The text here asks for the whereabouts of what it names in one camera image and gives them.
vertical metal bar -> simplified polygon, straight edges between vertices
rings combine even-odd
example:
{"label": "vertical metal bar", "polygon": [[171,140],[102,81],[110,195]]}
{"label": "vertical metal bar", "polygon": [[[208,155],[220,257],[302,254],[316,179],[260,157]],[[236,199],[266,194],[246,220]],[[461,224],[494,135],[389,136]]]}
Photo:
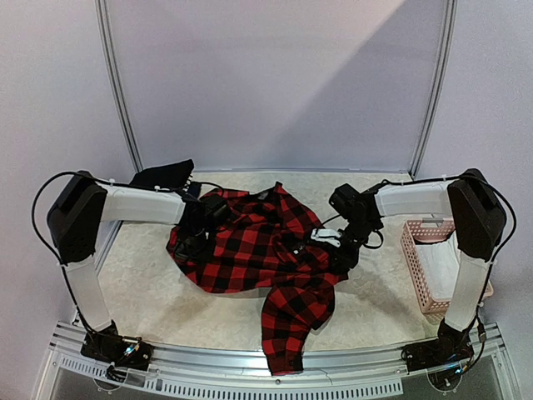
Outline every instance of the vertical metal bar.
{"label": "vertical metal bar", "polygon": [[451,38],[453,34],[453,26],[456,20],[457,0],[448,0],[446,2],[446,14],[445,20],[442,25],[441,44],[440,51],[437,58],[437,64],[435,68],[435,74],[433,77],[433,88],[431,89],[430,101],[427,106],[426,116],[424,118],[424,125],[422,133],[418,139],[416,145],[415,154],[411,161],[411,168],[409,174],[412,178],[416,178],[420,170],[422,158],[426,151],[427,141],[430,136],[431,127],[435,120],[436,108],[441,96],[442,83],[444,82],[444,76],[446,72],[446,64],[448,63],[448,57],[450,55]]}
{"label": "vertical metal bar", "polygon": [[96,6],[100,35],[102,37],[102,47],[104,57],[106,58],[107,71],[109,72],[109,82],[111,83],[112,93],[115,98],[115,104],[117,105],[118,118],[122,125],[122,131],[126,139],[126,145],[132,159],[133,167],[135,168],[135,172],[138,173],[144,168],[135,134],[133,133],[132,123],[127,113],[126,100],[124,99],[120,74],[118,73],[107,0],[96,0]]}

plastic basket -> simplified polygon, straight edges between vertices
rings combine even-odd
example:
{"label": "plastic basket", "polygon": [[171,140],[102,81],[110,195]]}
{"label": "plastic basket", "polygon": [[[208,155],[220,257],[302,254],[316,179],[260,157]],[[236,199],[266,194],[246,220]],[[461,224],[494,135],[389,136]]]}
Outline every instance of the plastic basket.
{"label": "plastic basket", "polygon": [[[456,226],[453,219],[422,218],[406,221],[401,235],[401,246],[406,255],[407,266],[411,273],[413,285],[415,286],[418,304],[423,314],[443,313],[450,306],[450,298],[434,299],[427,286],[426,277],[422,268],[415,240],[421,243],[436,243],[446,240],[455,231]],[[488,298],[494,294],[491,283],[487,285],[483,298]]]}

checkered fabric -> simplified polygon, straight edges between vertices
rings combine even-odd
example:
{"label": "checkered fabric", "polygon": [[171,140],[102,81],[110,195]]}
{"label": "checkered fabric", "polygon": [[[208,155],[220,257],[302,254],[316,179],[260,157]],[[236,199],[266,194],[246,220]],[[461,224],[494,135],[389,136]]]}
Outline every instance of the checkered fabric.
{"label": "checkered fabric", "polygon": [[271,288],[262,309],[262,347],[272,375],[303,370],[301,351],[307,334],[333,313],[333,285],[347,274],[329,270],[329,254],[309,243],[318,217],[278,182],[259,194],[214,190],[232,215],[221,226],[209,262],[184,261],[174,255],[179,227],[167,250],[179,268],[209,293]]}

plaid shirt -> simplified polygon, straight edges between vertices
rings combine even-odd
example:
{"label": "plaid shirt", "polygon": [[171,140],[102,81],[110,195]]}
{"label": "plaid shirt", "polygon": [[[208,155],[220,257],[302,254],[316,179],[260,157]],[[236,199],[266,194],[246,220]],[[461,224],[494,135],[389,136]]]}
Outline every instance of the plaid shirt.
{"label": "plaid shirt", "polygon": [[333,285],[347,274],[332,273],[329,254],[308,243],[318,217],[280,183],[251,195],[237,190],[206,194],[224,197],[232,215],[221,226],[209,262],[176,257],[179,227],[167,250],[179,268],[209,293],[271,288],[262,309],[262,347],[273,375],[303,370],[301,350],[311,329],[333,313]]}

gray panel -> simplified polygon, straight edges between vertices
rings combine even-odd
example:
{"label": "gray panel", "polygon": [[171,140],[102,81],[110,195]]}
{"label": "gray panel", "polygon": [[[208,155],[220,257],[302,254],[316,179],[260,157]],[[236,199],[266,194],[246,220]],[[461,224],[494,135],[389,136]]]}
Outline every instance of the gray panel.
{"label": "gray panel", "polygon": [[409,169],[445,0],[109,0],[144,167]]}

